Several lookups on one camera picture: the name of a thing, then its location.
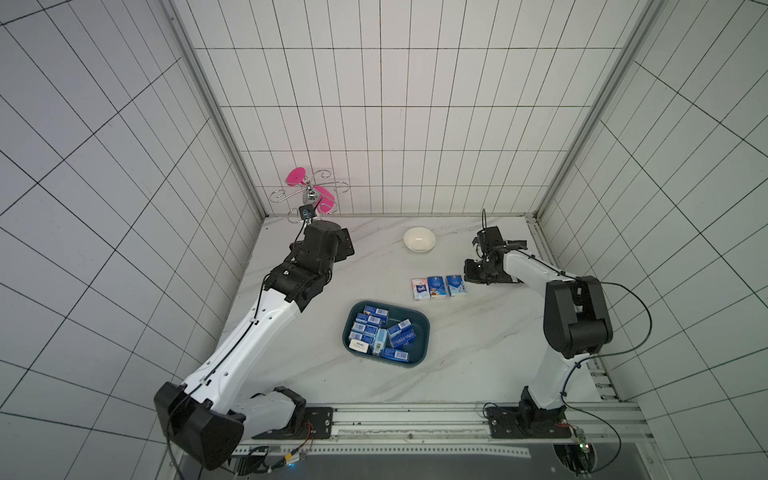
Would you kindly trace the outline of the blue white pocket tissue pack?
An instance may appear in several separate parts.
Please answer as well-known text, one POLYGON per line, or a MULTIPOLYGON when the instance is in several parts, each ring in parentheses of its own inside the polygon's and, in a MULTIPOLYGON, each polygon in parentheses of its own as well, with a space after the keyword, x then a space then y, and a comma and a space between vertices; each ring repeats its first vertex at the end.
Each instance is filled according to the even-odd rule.
POLYGON ((461 275, 447 275, 445 280, 450 297, 461 296, 467 293, 465 282, 461 275))

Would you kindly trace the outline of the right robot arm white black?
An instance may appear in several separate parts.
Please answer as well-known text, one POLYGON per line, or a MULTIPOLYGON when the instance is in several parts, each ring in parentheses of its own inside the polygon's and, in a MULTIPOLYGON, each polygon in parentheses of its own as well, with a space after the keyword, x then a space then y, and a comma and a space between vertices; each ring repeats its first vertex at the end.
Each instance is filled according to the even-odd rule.
POLYGON ((534 380, 523 388, 518 422, 528 428, 554 423, 565 409, 576 370, 610 343, 613 329, 601 282, 577 277, 527 250, 525 240, 505 240, 497 228, 477 233, 479 258, 467 260, 464 280, 475 284, 522 283, 544 300, 542 328, 548 349, 534 380))

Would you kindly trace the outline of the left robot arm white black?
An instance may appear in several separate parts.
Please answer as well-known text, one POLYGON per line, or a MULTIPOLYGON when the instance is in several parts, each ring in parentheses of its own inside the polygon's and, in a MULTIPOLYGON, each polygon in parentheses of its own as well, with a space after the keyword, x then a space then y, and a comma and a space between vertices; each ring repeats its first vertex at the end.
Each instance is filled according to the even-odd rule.
POLYGON ((238 398, 270 343, 322 293, 334 264, 354 253, 349 231, 334 222, 310 222, 303 234, 264 277, 257 301, 214 353, 183 382, 166 382, 154 395, 167 447, 179 447, 205 470, 220 468, 244 439, 294 437, 306 429, 306 401, 286 387, 238 398))

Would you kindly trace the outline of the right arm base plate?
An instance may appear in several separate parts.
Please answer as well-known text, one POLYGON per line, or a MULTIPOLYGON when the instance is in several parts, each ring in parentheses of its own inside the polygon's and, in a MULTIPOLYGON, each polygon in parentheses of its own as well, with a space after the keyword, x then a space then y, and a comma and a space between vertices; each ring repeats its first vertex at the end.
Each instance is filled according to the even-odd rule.
POLYGON ((493 439, 559 440, 572 436, 563 409, 542 410, 526 405, 519 407, 486 403, 483 416, 493 439))

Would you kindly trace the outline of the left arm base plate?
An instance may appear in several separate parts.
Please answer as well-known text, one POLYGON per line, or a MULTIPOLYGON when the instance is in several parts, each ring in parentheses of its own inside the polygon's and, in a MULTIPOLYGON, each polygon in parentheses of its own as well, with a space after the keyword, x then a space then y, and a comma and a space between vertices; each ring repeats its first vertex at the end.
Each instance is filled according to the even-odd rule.
POLYGON ((305 407, 299 414, 294 415, 283 429, 270 430, 256 435, 254 440, 325 440, 331 437, 333 426, 332 407, 305 407))

